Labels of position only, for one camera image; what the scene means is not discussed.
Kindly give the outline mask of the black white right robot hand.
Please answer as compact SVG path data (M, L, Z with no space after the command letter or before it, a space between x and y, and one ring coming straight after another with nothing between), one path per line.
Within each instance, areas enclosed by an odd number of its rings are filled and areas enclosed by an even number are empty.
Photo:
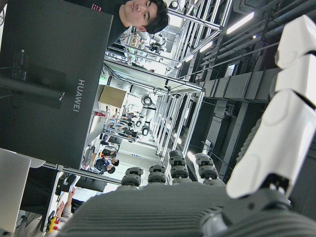
M287 23L275 94L225 186L187 182L122 187L84 203L61 237L313 237L289 196L316 132L316 25Z

